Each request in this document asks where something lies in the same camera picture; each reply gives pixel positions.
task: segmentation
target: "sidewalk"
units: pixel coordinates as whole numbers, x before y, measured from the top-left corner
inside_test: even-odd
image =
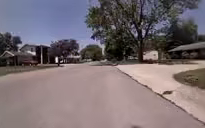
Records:
[[[172,94],[163,97],[205,122],[205,91],[178,83],[173,78],[173,75],[179,72],[205,68],[205,61],[195,63],[198,64],[135,64],[118,65],[117,68],[160,95],[165,91],[173,91]]]

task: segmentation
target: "sky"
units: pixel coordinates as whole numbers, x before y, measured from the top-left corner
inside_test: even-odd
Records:
[[[88,7],[88,0],[0,0],[0,30],[21,36],[23,43],[73,38],[83,47],[98,43],[90,39],[91,30],[84,22]],[[184,17],[194,18],[198,32],[205,34],[205,0]]]

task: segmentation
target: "grass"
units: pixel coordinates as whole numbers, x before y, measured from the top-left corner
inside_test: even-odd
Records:
[[[16,67],[0,67],[0,76],[5,76],[13,73],[30,72],[47,68],[54,68],[56,65],[41,65],[41,66],[16,66]]]
[[[205,89],[205,69],[182,72],[174,75],[174,78],[180,83]]]

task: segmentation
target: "curb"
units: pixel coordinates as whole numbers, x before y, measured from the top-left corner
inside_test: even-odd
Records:
[[[121,69],[119,69],[117,66],[113,66],[113,67],[115,67],[116,69],[118,69],[118,71],[121,72],[122,74],[125,74],[127,77],[129,77],[129,78],[131,78],[132,80],[134,80],[136,83],[138,83],[138,84],[140,84],[140,85],[146,87],[147,89],[149,89],[151,92],[157,94],[157,95],[158,95],[159,97],[161,97],[162,99],[164,99],[164,100],[170,102],[171,104],[173,104],[173,105],[176,106],[177,108],[179,108],[179,109],[181,109],[182,111],[186,112],[186,113],[187,113],[188,115],[190,115],[193,119],[199,121],[200,123],[202,123],[202,124],[205,126],[205,122],[201,121],[200,119],[198,119],[197,117],[195,117],[193,114],[187,112],[184,108],[178,106],[175,102],[173,102],[173,101],[171,101],[171,100],[165,98],[162,94],[159,94],[159,93],[153,91],[149,86],[140,83],[138,80],[136,80],[135,78],[133,78],[131,75],[129,75],[129,74],[123,72],[123,71],[122,71]]]

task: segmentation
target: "asphalt road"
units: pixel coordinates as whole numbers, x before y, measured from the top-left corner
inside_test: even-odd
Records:
[[[114,67],[75,65],[0,77],[0,128],[135,126],[205,128]]]

